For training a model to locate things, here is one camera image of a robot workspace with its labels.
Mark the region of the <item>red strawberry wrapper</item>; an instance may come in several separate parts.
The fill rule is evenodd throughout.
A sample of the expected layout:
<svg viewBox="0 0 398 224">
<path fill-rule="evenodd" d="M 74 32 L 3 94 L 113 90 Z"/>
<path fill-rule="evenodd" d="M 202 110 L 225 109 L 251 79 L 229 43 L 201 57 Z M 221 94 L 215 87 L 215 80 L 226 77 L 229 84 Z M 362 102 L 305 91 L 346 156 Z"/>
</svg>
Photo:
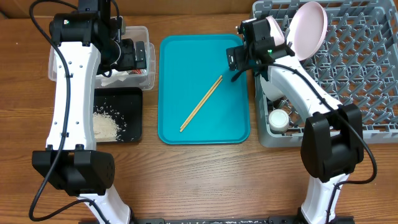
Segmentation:
<svg viewBox="0 0 398 224">
<path fill-rule="evenodd" d="M 136 70 L 131 70 L 129 72 L 130 75 L 145 75 L 147 73 L 146 69 L 136 69 Z"/>
</svg>

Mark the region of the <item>white napkin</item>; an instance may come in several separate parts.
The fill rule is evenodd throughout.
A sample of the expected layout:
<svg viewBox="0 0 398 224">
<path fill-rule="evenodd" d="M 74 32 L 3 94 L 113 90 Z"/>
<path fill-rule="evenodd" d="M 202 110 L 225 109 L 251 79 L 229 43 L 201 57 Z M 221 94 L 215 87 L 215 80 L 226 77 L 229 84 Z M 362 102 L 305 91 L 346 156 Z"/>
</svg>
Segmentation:
<svg viewBox="0 0 398 224">
<path fill-rule="evenodd" d="M 108 86 L 116 81 L 124 81 L 126 78 L 128 78 L 130 75 L 133 75 L 134 73 L 132 71 L 123 71 L 119 72 L 117 70 L 112 70 L 112 74 L 110 77 L 104 77 L 102 75 L 97 77 L 97 80 L 100 81 L 101 86 Z"/>
</svg>

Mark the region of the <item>pink bowl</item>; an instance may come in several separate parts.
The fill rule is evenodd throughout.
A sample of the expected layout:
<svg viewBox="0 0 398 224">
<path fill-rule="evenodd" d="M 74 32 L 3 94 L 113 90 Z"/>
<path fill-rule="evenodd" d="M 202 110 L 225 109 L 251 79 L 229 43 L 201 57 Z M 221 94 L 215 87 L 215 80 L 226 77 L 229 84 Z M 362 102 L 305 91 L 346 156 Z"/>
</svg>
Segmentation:
<svg viewBox="0 0 398 224">
<path fill-rule="evenodd" d="M 280 29 L 277 21 L 272 16 L 268 16 L 268 17 L 266 17 L 266 19 L 269 23 L 270 36 L 274 38 L 275 46 L 280 46 L 280 45 L 284 44 L 285 37 L 284 37 L 284 34 L 283 34 L 282 30 Z"/>
</svg>

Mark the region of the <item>pile of rice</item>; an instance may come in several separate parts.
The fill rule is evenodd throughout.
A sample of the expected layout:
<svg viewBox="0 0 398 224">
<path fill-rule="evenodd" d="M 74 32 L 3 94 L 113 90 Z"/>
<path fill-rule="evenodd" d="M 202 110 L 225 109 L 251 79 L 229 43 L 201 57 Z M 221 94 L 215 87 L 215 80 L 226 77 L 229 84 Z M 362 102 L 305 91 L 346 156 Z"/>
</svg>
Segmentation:
<svg viewBox="0 0 398 224">
<path fill-rule="evenodd" d="M 120 141 L 127 129 L 124 116 L 108 106 L 95 106 L 93 124 L 98 142 Z"/>
</svg>

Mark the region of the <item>white cup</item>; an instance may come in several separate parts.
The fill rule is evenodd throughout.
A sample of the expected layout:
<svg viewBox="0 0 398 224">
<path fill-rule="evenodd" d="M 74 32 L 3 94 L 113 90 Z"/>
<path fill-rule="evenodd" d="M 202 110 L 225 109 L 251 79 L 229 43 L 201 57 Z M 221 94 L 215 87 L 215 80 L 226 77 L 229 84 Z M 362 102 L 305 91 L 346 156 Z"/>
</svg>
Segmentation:
<svg viewBox="0 0 398 224">
<path fill-rule="evenodd" d="M 289 128 L 289 122 L 290 118 L 284 110 L 276 109 L 269 114 L 270 130 L 274 134 L 284 134 Z"/>
</svg>

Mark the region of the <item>pink plate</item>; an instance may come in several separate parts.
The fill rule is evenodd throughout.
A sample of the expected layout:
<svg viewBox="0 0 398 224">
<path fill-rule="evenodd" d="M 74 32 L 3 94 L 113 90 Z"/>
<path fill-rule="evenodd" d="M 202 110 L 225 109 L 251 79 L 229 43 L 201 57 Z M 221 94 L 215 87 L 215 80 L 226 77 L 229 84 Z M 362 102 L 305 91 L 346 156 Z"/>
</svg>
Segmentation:
<svg viewBox="0 0 398 224">
<path fill-rule="evenodd" d="M 328 18 L 317 2 L 305 3 L 294 15 L 289 25 L 287 43 L 299 61 L 313 56 L 325 40 Z"/>
</svg>

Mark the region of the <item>grey bowl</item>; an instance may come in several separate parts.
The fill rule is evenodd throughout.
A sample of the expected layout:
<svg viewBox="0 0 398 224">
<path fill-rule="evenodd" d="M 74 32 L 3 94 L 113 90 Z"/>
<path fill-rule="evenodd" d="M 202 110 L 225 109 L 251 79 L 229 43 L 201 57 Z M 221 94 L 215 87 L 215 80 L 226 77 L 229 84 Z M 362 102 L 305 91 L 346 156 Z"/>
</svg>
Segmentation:
<svg viewBox="0 0 398 224">
<path fill-rule="evenodd" d="M 282 97 L 284 94 L 274 86 L 270 81 L 266 81 L 264 77 L 260 77 L 260 83 L 262 87 L 263 93 L 266 95 L 266 98 L 270 101 L 276 101 Z"/>
</svg>

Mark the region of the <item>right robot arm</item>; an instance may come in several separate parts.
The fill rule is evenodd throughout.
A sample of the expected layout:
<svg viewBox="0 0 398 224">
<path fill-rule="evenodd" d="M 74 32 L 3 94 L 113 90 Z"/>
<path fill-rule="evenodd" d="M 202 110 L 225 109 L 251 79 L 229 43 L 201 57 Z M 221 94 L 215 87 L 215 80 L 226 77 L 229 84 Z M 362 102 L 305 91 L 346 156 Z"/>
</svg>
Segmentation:
<svg viewBox="0 0 398 224">
<path fill-rule="evenodd" d="M 301 64 L 318 51 L 327 25 L 324 14 L 294 16 L 284 35 L 271 16 L 248 19 L 237 26 L 243 44 L 227 51 L 236 78 L 258 70 L 268 99 L 286 97 L 305 122 L 300 155 L 310 180 L 295 223 L 353 223 L 335 208 L 366 148 L 359 108 L 332 97 Z"/>
</svg>

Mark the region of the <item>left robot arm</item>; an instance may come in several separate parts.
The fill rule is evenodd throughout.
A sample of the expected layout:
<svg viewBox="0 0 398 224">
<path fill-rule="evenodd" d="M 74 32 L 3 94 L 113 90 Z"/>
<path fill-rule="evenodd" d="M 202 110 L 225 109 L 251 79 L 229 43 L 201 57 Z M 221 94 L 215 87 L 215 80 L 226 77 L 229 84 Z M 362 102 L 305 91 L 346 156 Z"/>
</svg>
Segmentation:
<svg viewBox="0 0 398 224">
<path fill-rule="evenodd" d="M 80 1 L 43 32 L 57 62 L 55 104 L 45 149 L 32 153 L 42 183 L 84 203 L 98 223 L 137 221 L 114 186 L 114 157 L 96 148 L 93 124 L 96 77 L 146 67 L 144 44 L 123 39 L 122 17 L 111 16 L 117 6 Z"/>
</svg>

